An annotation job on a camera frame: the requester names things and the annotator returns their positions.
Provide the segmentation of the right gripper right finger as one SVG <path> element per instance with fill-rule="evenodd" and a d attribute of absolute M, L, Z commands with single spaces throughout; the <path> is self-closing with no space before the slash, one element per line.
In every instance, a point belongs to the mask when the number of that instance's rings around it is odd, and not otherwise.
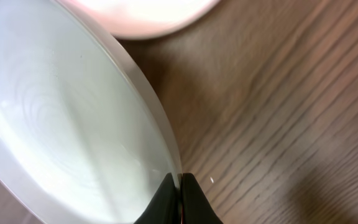
<path fill-rule="evenodd" d="M 181 182 L 184 224 L 223 224 L 198 184 L 195 176 L 184 173 Z"/>

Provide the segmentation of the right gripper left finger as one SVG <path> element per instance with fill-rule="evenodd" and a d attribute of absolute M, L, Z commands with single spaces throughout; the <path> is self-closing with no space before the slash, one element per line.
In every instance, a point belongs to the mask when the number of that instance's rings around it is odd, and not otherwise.
<path fill-rule="evenodd" d="M 168 173 L 134 224 L 179 224 L 178 206 L 177 188 L 171 173 Z"/>

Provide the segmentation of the grey plate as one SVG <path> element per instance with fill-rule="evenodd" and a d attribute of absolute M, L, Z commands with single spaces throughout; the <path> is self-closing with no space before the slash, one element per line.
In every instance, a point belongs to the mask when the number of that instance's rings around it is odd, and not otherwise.
<path fill-rule="evenodd" d="M 134 223 L 181 162 L 120 43 L 63 1 L 0 1 L 0 180 L 44 223 Z"/>

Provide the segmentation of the pink plate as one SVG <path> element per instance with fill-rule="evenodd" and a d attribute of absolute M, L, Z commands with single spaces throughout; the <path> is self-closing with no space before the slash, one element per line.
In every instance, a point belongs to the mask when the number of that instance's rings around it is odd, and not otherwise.
<path fill-rule="evenodd" d="M 119 39 L 144 40 L 174 33 L 200 19 L 219 0 L 64 0 Z"/>

